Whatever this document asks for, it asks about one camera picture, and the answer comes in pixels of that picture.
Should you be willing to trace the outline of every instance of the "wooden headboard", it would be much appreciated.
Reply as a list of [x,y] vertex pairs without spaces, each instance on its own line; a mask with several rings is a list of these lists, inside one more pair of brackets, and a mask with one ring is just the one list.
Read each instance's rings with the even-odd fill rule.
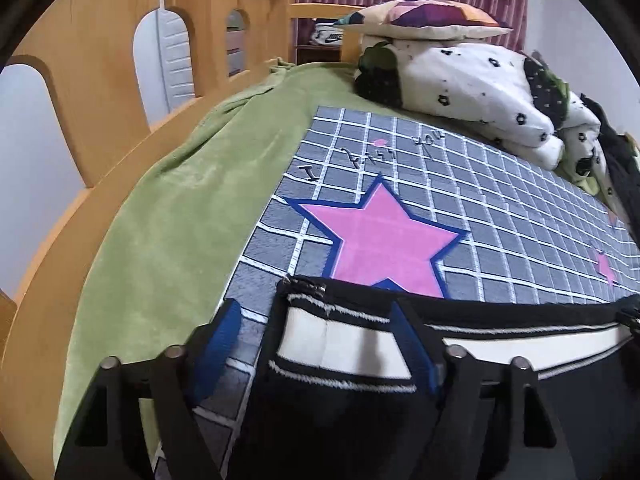
[[[35,479],[53,476],[52,436],[78,299],[123,200],[211,107],[265,78],[275,58],[289,57],[291,18],[357,9],[291,0],[165,6],[186,23],[196,97],[158,124],[146,122],[132,56],[136,26],[158,0],[56,0],[9,62],[42,74],[86,186],[42,243],[16,296],[0,294],[0,431]],[[245,70],[229,77],[226,18],[234,9],[244,19]],[[357,49],[358,38],[345,34],[343,60],[355,60]]]

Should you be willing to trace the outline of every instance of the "arched cutout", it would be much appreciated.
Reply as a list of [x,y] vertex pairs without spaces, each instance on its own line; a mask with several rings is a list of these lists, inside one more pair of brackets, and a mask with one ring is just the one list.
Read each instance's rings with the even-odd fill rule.
[[14,298],[50,229],[84,189],[43,76],[0,73],[0,289]]
[[244,57],[244,31],[247,16],[241,10],[232,10],[226,19],[226,61],[229,76],[246,69]]
[[148,124],[195,97],[187,26],[177,13],[164,8],[164,0],[140,20],[133,57]]

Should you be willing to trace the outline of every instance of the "screw head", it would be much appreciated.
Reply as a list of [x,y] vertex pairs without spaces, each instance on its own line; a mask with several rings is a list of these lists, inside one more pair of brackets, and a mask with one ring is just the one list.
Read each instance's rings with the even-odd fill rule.
[[531,363],[527,358],[517,356],[511,360],[511,364],[520,370],[529,370],[531,368]]
[[466,348],[460,345],[447,346],[447,354],[456,359],[462,359],[466,356]]
[[115,368],[116,366],[120,365],[120,359],[118,359],[116,356],[109,356],[109,357],[105,357],[101,362],[100,362],[100,368],[102,368],[103,370],[111,370],[112,368]]
[[164,351],[164,355],[169,359],[177,359],[178,357],[182,357],[184,355],[184,346],[171,345],[166,348],[166,350]]

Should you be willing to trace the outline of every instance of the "green fleece blanket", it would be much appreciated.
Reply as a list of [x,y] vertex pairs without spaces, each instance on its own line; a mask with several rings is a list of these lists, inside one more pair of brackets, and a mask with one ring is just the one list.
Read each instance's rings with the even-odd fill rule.
[[[281,62],[263,83],[214,108],[140,179],[84,284],[54,435],[56,461],[101,359],[153,358],[210,320],[319,105],[425,120],[354,94],[353,71],[342,63]],[[460,130],[450,121],[428,121]]]

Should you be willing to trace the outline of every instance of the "pillowcase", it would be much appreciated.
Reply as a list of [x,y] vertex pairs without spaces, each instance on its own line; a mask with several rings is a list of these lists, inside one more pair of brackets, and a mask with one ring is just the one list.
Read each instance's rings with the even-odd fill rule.
[[511,32],[506,24],[469,4],[393,0],[352,12],[334,27],[396,40],[481,40]]

